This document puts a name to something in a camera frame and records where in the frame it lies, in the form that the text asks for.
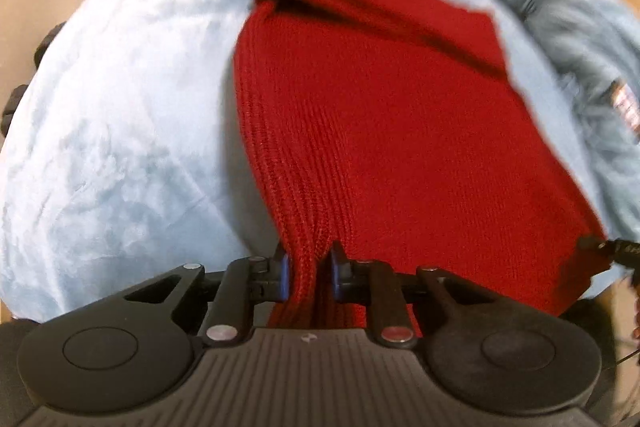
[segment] red sweater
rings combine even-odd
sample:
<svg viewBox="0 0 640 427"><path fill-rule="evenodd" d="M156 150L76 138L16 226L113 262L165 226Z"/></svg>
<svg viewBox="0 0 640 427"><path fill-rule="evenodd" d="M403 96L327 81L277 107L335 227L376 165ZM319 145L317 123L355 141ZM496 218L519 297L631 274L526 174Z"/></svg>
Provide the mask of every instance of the red sweater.
<svg viewBox="0 0 640 427"><path fill-rule="evenodd" d="M511 88L487 14L255 1L234 73L249 162L293 261L278 324L362 321L324 293L335 239L352 259L440 266L555 314L607 268L574 255L602 230Z"/></svg>

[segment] red knit fabric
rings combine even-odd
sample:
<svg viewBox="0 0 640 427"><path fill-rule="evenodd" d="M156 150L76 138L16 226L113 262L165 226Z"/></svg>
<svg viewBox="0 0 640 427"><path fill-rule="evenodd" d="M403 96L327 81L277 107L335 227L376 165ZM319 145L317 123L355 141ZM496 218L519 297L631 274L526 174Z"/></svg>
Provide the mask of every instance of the red knit fabric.
<svg viewBox="0 0 640 427"><path fill-rule="evenodd" d="M511 88L488 15L256 0L234 73L249 162L293 261L278 324L356 321L324 293L335 239L352 259L437 265L555 314L606 269L574 255L602 230Z"/></svg>

